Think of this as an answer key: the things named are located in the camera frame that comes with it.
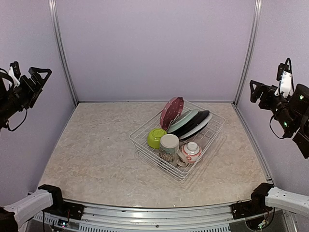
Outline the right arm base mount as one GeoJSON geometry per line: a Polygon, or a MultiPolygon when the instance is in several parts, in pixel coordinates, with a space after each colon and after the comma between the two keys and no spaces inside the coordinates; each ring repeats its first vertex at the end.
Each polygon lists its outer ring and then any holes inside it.
{"type": "Polygon", "coordinates": [[[230,208],[233,219],[247,218],[270,212],[273,207],[266,206],[266,196],[273,187],[273,184],[262,183],[253,190],[250,200],[237,201],[231,204],[230,208]]]}

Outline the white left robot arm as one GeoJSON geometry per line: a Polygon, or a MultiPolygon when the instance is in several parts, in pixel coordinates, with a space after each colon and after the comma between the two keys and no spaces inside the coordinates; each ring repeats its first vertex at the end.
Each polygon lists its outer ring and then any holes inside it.
{"type": "Polygon", "coordinates": [[[9,119],[17,112],[33,108],[39,95],[43,91],[48,78],[52,74],[51,69],[29,68],[30,77],[22,75],[19,79],[20,85],[10,87],[0,98],[0,128],[10,132],[16,131],[24,122],[12,129],[9,126],[9,119]]]}

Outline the white red teal plate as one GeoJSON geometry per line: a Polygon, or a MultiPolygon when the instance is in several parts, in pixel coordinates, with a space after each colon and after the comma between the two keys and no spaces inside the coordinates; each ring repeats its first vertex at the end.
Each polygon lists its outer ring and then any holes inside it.
{"type": "Polygon", "coordinates": [[[196,134],[198,134],[201,130],[203,130],[207,126],[207,124],[212,119],[212,117],[213,117],[213,113],[209,113],[209,115],[200,124],[198,124],[194,129],[192,129],[188,133],[180,136],[179,139],[180,140],[186,140],[186,139],[189,139],[189,138],[195,136],[196,134]]]}

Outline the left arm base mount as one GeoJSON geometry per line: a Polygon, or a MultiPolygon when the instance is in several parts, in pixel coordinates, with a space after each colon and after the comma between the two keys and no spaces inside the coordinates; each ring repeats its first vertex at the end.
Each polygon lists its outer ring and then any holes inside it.
{"type": "Polygon", "coordinates": [[[38,187],[51,193],[53,204],[44,209],[43,212],[50,213],[52,215],[61,216],[67,219],[81,220],[84,205],[78,203],[70,203],[65,201],[62,197],[62,191],[59,187],[43,184],[38,187]]]}

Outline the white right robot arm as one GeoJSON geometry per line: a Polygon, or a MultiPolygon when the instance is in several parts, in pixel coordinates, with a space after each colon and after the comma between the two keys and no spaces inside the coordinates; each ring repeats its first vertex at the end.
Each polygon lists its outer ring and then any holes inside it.
{"type": "Polygon", "coordinates": [[[276,87],[250,81],[250,101],[259,100],[259,108],[273,113],[271,119],[279,122],[284,134],[281,139],[291,138],[305,159],[309,158],[309,88],[297,84],[291,96],[275,95],[276,87]]]}

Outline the light teal flower plate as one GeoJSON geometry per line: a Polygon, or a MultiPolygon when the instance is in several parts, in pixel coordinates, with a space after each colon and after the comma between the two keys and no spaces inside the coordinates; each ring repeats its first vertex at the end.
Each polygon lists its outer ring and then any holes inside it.
{"type": "Polygon", "coordinates": [[[179,117],[177,117],[175,120],[171,122],[167,132],[172,133],[180,129],[182,126],[188,123],[191,119],[193,119],[198,113],[199,113],[198,109],[193,109],[193,110],[189,110],[181,114],[179,117]]]}

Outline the pink polka dot plate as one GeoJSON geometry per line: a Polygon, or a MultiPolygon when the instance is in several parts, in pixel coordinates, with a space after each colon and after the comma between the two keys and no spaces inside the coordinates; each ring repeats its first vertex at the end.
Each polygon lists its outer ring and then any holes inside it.
{"type": "Polygon", "coordinates": [[[168,130],[171,121],[181,115],[183,105],[183,97],[173,97],[166,103],[160,115],[160,126],[162,129],[166,131],[168,130]]]}

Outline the black rimmed plate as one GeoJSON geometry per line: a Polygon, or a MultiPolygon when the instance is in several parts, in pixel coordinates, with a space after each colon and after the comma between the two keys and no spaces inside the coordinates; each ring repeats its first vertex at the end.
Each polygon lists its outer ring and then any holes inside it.
{"type": "Polygon", "coordinates": [[[194,116],[189,122],[185,125],[181,126],[176,131],[171,132],[171,134],[176,135],[177,137],[181,137],[186,133],[193,130],[196,126],[198,126],[207,116],[210,114],[209,110],[199,111],[199,113],[194,116]]]}

